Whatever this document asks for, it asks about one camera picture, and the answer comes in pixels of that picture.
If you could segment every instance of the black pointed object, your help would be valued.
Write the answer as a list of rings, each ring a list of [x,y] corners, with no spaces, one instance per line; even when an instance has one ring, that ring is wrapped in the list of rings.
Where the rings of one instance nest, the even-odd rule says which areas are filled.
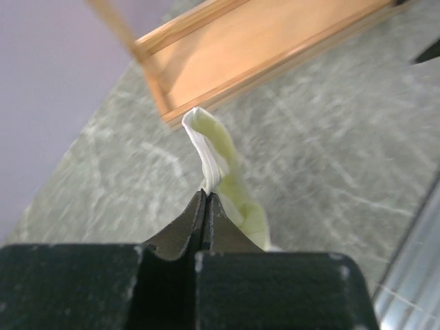
[[[418,57],[412,60],[412,64],[419,64],[440,56],[440,38],[426,48]]]

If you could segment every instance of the purple wall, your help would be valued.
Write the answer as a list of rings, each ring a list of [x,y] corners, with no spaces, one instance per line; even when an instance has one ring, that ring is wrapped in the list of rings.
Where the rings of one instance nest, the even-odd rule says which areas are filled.
[[[160,24],[172,2],[125,0],[118,7],[141,35]],[[0,43],[2,240],[130,58],[82,1],[3,0]]]

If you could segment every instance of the wooden handle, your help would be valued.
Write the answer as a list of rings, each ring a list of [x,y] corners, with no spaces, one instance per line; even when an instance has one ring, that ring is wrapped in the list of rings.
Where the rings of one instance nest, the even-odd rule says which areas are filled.
[[[95,13],[107,24],[119,41],[128,49],[131,55],[156,79],[159,86],[168,91],[168,85],[160,78],[159,70],[151,59],[151,55],[141,49],[136,43],[136,37],[116,9],[107,0],[85,0]]]

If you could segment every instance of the wooden stick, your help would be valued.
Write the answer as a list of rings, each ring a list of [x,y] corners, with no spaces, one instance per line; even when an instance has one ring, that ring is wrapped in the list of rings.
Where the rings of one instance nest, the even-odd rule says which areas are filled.
[[[134,59],[148,71],[149,76],[155,79],[158,85],[168,91],[168,85],[161,79],[160,71],[151,58],[151,55],[142,50],[136,37],[116,9],[107,0],[85,0],[95,13],[103,20],[119,41],[128,49]]]

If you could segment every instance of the gray marble countertop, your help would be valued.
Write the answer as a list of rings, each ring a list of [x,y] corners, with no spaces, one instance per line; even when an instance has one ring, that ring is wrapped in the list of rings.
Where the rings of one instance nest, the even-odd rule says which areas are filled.
[[[409,65],[439,33],[440,1],[417,2],[215,111],[275,244],[346,253],[374,288],[440,161],[440,59]],[[133,64],[6,242],[144,241],[200,180]]]

